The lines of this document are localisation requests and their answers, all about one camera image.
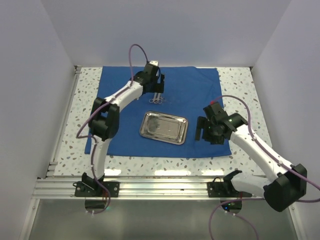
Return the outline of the steel surgical scissors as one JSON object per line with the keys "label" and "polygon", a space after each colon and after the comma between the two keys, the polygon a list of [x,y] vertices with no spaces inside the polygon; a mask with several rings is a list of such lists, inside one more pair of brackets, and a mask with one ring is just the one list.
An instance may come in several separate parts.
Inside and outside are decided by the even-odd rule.
{"label": "steel surgical scissors", "polygon": [[158,93],[157,92],[154,93],[153,98],[149,99],[149,103],[151,103],[151,104],[157,104],[158,103]]}

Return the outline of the blue surgical cloth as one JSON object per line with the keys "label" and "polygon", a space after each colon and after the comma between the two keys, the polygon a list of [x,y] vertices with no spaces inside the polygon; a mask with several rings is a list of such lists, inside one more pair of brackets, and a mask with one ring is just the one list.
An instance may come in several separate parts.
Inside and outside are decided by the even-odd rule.
{"label": "blue surgical cloth", "polygon": [[[119,129],[107,154],[123,157],[210,158],[231,154],[229,142],[210,144],[195,140],[197,118],[203,108],[222,95],[219,73],[215,68],[161,67],[164,74],[165,102],[150,103],[152,93],[132,101],[119,115]],[[188,128],[183,144],[171,144],[142,137],[140,127],[148,111],[186,118]]]}

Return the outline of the steel instrument tray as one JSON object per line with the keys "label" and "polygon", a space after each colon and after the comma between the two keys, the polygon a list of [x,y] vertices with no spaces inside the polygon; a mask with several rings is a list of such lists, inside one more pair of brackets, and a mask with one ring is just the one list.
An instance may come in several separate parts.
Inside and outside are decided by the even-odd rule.
{"label": "steel instrument tray", "polygon": [[148,111],[143,117],[139,134],[147,139],[182,145],[186,140],[188,125],[184,117]]}

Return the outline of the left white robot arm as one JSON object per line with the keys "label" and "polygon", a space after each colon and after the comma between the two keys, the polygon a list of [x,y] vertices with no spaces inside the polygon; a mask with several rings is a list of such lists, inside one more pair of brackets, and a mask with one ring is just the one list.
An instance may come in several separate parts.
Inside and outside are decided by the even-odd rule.
{"label": "left white robot arm", "polygon": [[96,98],[91,115],[86,122],[93,146],[90,151],[90,170],[81,181],[87,192],[99,196],[107,188],[103,184],[105,159],[111,140],[120,126],[120,113],[134,100],[146,93],[163,93],[165,77],[156,60],[148,61],[143,70],[137,72],[118,91],[105,98]]}

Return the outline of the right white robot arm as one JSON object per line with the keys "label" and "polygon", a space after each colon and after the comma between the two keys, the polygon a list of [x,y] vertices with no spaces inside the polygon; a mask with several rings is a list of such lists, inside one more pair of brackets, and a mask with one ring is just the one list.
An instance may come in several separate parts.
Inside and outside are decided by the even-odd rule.
{"label": "right white robot arm", "polygon": [[240,147],[263,171],[264,176],[234,170],[222,179],[207,183],[209,197],[232,198],[239,194],[264,198],[277,212],[282,212],[302,198],[307,191],[307,169],[278,155],[253,132],[238,113],[228,115],[218,102],[204,107],[205,116],[197,119],[195,140],[221,145],[230,140]]}

